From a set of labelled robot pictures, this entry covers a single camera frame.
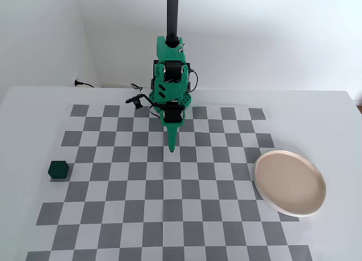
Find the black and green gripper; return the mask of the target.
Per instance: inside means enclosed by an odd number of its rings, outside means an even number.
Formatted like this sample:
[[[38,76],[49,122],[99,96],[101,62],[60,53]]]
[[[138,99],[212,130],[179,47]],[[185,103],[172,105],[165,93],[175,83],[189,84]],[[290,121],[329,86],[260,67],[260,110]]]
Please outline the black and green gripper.
[[[183,125],[186,106],[177,101],[160,104],[162,125],[167,127],[168,147],[171,153],[176,147],[178,127]]]

